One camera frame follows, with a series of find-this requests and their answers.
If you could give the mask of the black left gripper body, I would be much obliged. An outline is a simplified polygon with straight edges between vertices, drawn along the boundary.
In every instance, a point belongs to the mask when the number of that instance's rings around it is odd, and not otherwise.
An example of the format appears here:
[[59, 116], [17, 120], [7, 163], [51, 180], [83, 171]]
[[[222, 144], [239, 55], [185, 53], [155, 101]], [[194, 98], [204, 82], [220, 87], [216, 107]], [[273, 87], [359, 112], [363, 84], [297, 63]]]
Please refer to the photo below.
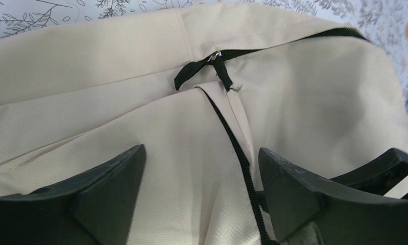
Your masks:
[[337, 203], [395, 208], [408, 211], [408, 199], [386, 193], [408, 176], [408, 154], [391, 148], [372, 161], [345, 174], [327, 179], [310, 172], [267, 148], [258, 154], [263, 190], [258, 203], [264, 211], [299, 207], [302, 211], [327, 211]]

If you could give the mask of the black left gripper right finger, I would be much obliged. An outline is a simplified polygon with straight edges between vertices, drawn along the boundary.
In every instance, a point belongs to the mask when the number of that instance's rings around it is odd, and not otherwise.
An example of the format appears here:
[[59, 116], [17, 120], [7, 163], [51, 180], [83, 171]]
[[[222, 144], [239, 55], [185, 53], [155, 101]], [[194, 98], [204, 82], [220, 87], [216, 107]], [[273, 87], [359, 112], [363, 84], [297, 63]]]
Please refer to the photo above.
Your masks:
[[387, 192], [408, 176], [408, 154], [391, 148], [327, 179], [262, 148], [259, 203], [287, 244], [408, 244], [408, 191]]

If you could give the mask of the beige canvas backpack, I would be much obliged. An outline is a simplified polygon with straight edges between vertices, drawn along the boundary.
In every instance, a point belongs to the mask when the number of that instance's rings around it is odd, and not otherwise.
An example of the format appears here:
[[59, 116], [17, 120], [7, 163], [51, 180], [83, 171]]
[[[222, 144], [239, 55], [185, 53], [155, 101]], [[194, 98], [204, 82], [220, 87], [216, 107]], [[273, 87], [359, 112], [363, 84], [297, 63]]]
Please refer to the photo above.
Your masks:
[[0, 197], [142, 144], [125, 244], [287, 244], [258, 203], [267, 148], [327, 179], [391, 148], [408, 117], [385, 52], [357, 29], [223, 3], [0, 40]]

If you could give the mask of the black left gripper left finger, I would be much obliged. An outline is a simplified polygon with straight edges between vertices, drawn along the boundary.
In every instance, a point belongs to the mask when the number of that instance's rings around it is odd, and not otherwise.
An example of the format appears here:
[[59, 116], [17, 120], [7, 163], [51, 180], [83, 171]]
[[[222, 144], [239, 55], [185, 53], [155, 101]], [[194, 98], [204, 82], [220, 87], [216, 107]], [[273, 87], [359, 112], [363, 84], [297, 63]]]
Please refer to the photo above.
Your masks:
[[66, 180], [0, 197], [0, 244], [125, 244], [146, 156], [136, 145]]

